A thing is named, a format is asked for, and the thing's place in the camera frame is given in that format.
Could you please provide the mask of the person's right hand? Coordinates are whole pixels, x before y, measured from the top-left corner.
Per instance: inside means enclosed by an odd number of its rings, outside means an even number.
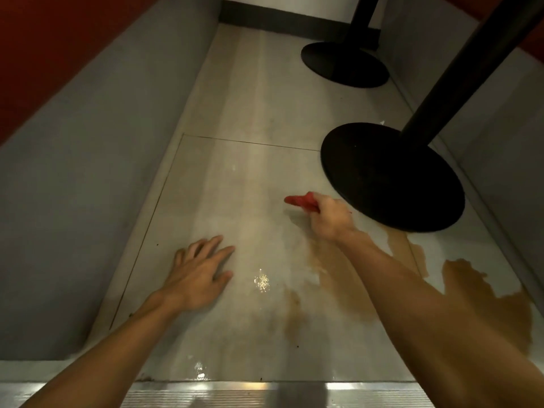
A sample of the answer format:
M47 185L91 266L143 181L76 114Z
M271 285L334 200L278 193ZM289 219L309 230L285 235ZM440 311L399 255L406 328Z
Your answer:
M358 231L348 205L343 199L338 200L343 202L343 214L341 215L320 216L309 214L313 232L315 232L317 236L331 242L340 241L344 236Z

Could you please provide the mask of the dark baseboard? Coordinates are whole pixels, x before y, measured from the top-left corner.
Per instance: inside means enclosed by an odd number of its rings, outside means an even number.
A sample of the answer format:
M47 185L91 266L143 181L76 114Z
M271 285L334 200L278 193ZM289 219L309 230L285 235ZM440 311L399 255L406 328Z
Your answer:
M341 42L350 24L312 17L275 8L222 0L219 21L232 26L248 27L273 33L327 42Z

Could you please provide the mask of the ribbed metal threshold strip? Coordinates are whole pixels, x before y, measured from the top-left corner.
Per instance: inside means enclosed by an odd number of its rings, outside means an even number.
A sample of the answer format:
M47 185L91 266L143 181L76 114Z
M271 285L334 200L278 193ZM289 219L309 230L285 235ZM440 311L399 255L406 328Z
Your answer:
M121 408L434 408L416 382L139 381Z

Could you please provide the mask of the black round-base table leg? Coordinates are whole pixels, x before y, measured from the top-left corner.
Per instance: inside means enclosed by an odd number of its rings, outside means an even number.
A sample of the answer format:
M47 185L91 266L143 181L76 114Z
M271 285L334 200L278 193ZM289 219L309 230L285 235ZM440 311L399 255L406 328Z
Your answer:
M429 143L542 19L544 0L501 0L403 130L366 122L331 130L320 159L332 187L357 211L401 231L437 232L455 224L465 192Z
M353 88L377 88L390 77L385 65L361 49L379 0L359 0L348 32L341 42L315 42L301 51L303 63L323 78Z

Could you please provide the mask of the brown liquid spill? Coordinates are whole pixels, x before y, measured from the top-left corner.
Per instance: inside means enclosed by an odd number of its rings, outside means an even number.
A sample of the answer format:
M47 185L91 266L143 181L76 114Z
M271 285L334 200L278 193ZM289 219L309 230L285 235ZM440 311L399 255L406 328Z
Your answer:
M387 234L392 257L419 278L428 277L423 248L409 241L405 232L384 225L379 227ZM303 227L303 234L309 249L309 266L318 276L318 287L335 299L343 313L363 323L377 321L377 312L349 260L308 227ZM513 294L496 296L485 281L487 274L476 270L465 259L445 260L441 274L445 296L472 309L523 355L529 355L533 343L533 302L525 287Z

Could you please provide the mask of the person's left hand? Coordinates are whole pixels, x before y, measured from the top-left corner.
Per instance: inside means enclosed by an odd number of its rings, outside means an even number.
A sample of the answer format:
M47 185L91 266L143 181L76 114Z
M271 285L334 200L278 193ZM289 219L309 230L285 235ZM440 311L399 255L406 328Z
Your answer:
M160 308L171 315L195 311L212 304L224 290L213 288L213 278L225 270L226 261L235 252L234 246L215 250L214 255L201 263L195 261L195 242L185 248L187 259L180 269L171 271L163 286L157 290Z

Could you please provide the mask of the person's left forearm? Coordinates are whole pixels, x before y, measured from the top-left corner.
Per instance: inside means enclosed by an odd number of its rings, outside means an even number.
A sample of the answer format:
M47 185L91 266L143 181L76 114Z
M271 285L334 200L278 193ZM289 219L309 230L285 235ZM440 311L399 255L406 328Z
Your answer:
M120 408L179 309L152 294L119 328L78 357L20 408Z

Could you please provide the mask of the red cleaning cloth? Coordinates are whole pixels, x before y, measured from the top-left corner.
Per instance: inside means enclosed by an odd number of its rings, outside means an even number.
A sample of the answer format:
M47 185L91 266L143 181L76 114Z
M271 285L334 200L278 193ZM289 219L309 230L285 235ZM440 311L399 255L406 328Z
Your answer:
M284 198L284 203L301 208L308 214L320 215L320 205L315 192L307 192L304 195L289 195Z

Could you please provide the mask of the person's right forearm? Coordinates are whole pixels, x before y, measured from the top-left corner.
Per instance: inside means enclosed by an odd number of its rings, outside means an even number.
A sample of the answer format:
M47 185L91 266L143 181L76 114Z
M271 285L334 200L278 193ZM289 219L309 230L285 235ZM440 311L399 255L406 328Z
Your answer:
M544 374L473 311L343 229L350 260L399 355L436 408L544 408Z

